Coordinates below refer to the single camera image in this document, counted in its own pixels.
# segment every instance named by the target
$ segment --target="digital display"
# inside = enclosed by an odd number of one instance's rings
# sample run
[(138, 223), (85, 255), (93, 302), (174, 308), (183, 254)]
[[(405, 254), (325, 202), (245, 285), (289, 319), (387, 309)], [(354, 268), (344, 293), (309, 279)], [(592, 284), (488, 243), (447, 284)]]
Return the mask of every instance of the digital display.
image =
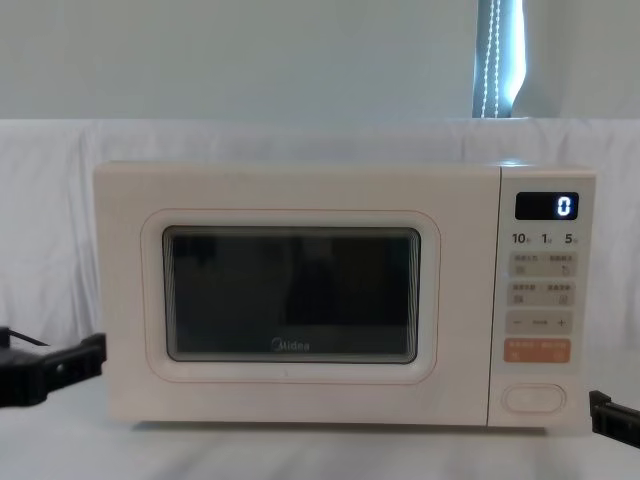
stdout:
[(516, 196), (516, 219), (575, 220), (579, 200), (576, 192), (520, 192)]
[(411, 228), (173, 226), (163, 244), (174, 360), (415, 357), (420, 235)]

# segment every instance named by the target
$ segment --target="microwave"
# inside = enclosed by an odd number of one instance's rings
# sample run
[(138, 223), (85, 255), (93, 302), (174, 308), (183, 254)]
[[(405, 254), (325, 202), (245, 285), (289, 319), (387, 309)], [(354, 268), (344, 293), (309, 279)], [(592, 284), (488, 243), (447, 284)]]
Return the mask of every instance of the microwave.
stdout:
[(113, 162), (94, 186), (116, 418), (585, 415), (589, 170)]

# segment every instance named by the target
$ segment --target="white table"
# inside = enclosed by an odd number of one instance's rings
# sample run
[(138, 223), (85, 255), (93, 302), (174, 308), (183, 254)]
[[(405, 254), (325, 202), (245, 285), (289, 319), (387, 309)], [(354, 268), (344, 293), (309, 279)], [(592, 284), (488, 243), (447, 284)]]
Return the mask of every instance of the white table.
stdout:
[[(589, 352), (589, 388), (640, 408), (640, 351)], [(0, 478), (638, 479), (640, 450), (589, 433), (110, 420), (102, 378), (0, 410)]]

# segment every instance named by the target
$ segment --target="black bracket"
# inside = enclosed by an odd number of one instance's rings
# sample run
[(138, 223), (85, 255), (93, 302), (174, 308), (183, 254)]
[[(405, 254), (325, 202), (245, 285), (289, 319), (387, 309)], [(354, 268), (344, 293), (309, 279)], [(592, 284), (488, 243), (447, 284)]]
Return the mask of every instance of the black bracket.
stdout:
[(594, 433), (640, 448), (640, 412), (618, 405), (598, 390), (589, 392)]
[(11, 348), (9, 329), (0, 327), (0, 408), (44, 402), (54, 390), (101, 375), (106, 359), (103, 333), (74, 347), (37, 355)]

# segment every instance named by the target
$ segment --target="cord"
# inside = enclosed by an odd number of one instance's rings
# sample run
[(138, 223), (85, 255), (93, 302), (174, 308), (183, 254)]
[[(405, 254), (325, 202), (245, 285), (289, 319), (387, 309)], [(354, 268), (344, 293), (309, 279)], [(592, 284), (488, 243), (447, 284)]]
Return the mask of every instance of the cord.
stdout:
[(33, 345), (36, 345), (38, 347), (48, 347), (49, 346), (49, 344), (47, 344), (47, 343), (44, 343), (44, 342), (41, 342), (40, 340), (36, 340), (35, 338), (31, 338), (31, 337), (28, 337), (26, 335), (23, 335), (22, 333), (14, 332), (11, 329), (9, 329), (9, 336), (19, 338), (20, 340), (24, 340), (25, 342), (32, 343)]

